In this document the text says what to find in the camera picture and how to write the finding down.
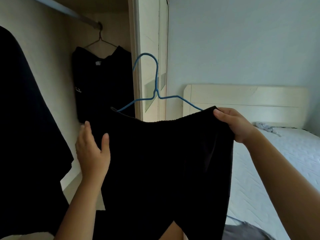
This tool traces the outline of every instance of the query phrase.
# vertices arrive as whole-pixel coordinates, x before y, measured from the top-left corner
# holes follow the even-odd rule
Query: hanging clothes
[[[0,27],[2,45],[0,238],[55,234],[68,209],[60,180],[73,156],[42,98],[14,36]]]
[[[131,53],[120,46],[105,59],[77,47],[72,54],[72,71],[81,123],[92,117],[94,111],[121,109],[134,100]],[[134,105],[123,110],[123,114],[135,117]]]
[[[158,240],[173,221],[189,240],[222,238],[234,134],[215,108],[174,121],[113,110],[89,120],[99,147],[109,133],[111,153],[101,189],[107,210],[97,212],[94,239]]]

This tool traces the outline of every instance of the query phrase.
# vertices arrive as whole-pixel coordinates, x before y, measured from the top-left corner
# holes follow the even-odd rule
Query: metal wire hanger
[[[123,108],[117,110],[118,112],[121,112],[122,110],[128,108],[131,104],[134,104],[134,103],[137,102],[137,101],[153,100],[153,99],[155,98],[155,96],[156,96],[156,93],[158,94],[159,99],[179,98],[179,99],[182,99],[183,101],[185,101],[187,104],[191,105],[192,107],[194,107],[194,108],[196,108],[196,109],[199,109],[199,110],[203,110],[203,109],[198,108],[197,106],[193,105],[192,103],[190,103],[189,101],[187,101],[186,99],[184,99],[183,97],[181,97],[181,96],[179,96],[179,95],[161,97],[161,96],[160,96],[160,93],[159,93],[159,89],[158,89],[158,66],[159,66],[159,64],[158,64],[158,60],[157,60],[152,54],[150,54],[150,53],[142,53],[142,54],[140,54],[140,55],[137,57],[136,61],[134,62],[134,66],[133,66],[132,71],[134,71],[134,69],[135,69],[135,67],[136,67],[136,64],[138,63],[139,59],[140,59],[142,56],[151,56],[151,57],[154,59],[156,65],[157,65],[157,69],[156,69],[156,72],[155,72],[155,85],[154,85],[153,96],[150,97],[150,98],[138,98],[138,99],[132,101],[130,104],[128,104],[128,105],[124,106]]]
[[[97,41],[94,41],[94,42],[91,43],[91,44],[88,44],[88,45],[85,46],[84,48],[88,48],[89,46],[91,46],[91,45],[93,45],[93,44],[95,44],[95,43],[98,43],[100,40],[101,40],[102,42],[104,42],[104,43],[110,44],[110,45],[118,48],[118,46],[116,46],[116,45],[114,45],[114,44],[111,44],[110,42],[105,41],[105,40],[102,39],[102,37],[101,37],[101,31],[102,31],[102,29],[103,29],[103,26],[102,26],[102,23],[101,23],[101,22],[98,22],[98,24],[99,24],[99,29],[100,29],[100,31],[99,31],[99,39],[98,39]]]

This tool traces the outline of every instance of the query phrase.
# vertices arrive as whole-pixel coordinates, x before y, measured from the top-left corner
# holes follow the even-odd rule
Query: white mattress
[[[320,191],[320,138],[302,129],[261,130],[286,159]],[[249,222],[277,240],[290,239],[243,144],[234,143],[228,215]],[[233,224],[227,218],[226,224]]]

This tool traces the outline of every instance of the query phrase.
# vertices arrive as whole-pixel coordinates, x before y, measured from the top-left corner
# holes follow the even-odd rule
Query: bed headboard
[[[309,106],[304,87],[192,84],[183,97],[199,108],[212,106],[238,110],[251,123],[302,128]],[[183,102],[183,116],[198,112]]]

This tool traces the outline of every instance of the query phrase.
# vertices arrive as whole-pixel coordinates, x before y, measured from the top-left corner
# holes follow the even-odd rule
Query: black pants
[[[173,221],[189,240],[222,238],[234,134],[214,108],[175,121],[115,111],[90,121],[99,146],[109,133],[111,152],[94,239],[159,239]]]

